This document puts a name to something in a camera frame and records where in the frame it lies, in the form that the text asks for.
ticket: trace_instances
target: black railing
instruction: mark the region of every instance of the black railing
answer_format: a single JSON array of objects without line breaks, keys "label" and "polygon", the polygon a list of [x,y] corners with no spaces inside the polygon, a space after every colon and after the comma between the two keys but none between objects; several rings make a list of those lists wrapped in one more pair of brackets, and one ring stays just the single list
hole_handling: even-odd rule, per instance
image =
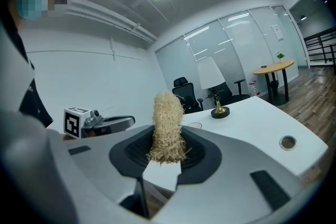
[{"label": "black railing", "polygon": [[[334,73],[336,75],[336,64],[335,64],[335,46],[336,46],[336,27],[332,27],[325,31],[319,32],[310,37],[306,37],[304,39],[309,55],[310,61],[324,61],[324,63],[332,62],[334,67]],[[322,50],[322,52],[318,53],[309,53],[314,50]],[[315,59],[311,59],[313,56],[321,55],[321,57],[314,57]]]}]

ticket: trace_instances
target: white lamp shade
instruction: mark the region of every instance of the white lamp shade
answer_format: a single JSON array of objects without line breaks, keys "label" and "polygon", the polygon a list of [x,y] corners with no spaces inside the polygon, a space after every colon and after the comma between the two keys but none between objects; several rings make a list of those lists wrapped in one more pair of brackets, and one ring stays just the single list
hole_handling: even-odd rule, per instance
[{"label": "white lamp shade", "polygon": [[225,79],[212,57],[197,62],[202,89],[209,89],[225,82]]}]

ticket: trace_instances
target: person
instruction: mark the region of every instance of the person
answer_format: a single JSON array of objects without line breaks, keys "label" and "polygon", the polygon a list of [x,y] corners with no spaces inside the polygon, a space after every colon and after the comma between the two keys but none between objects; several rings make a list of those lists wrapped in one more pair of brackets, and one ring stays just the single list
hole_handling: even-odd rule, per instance
[{"label": "person", "polygon": [[[54,11],[56,6],[67,4],[67,1],[68,0],[8,0],[6,7],[2,9],[1,17],[3,26],[16,49],[30,64],[31,68],[34,69],[34,65],[27,57],[24,44],[18,33],[18,27],[25,19],[35,20],[39,17],[48,16],[49,12]],[[19,110],[23,114],[37,118],[45,127],[53,122],[53,119],[39,97],[34,79],[27,89]]]}]

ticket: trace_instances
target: office chair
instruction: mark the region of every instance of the office chair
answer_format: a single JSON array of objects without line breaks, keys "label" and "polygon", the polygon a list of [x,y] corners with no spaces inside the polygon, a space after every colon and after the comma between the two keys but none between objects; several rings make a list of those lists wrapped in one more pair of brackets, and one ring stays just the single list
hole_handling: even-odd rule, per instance
[{"label": "office chair", "polygon": [[215,89],[219,92],[221,105],[233,104],[241,100],[250,98],[250,95],[241,93],[242,86],[240,85],[240,83],[242,83],[243,81],[245,81],[245,79],[235,81],[235,84],[238,84],[239,95],[232,95],[232,92],[230,91],[226,82],[215,87]]},{"label": "office chair", "polygon": [[203,111],[203,99],[199,98],[197,101],[201,104],[201,107],[196,101],[194,93],[194,85],[188,83],[185,77],[174,80],[174,89],[172,92],[178,97],[180,103],[184,109],[184,114],[190,114],[194,112]]}]

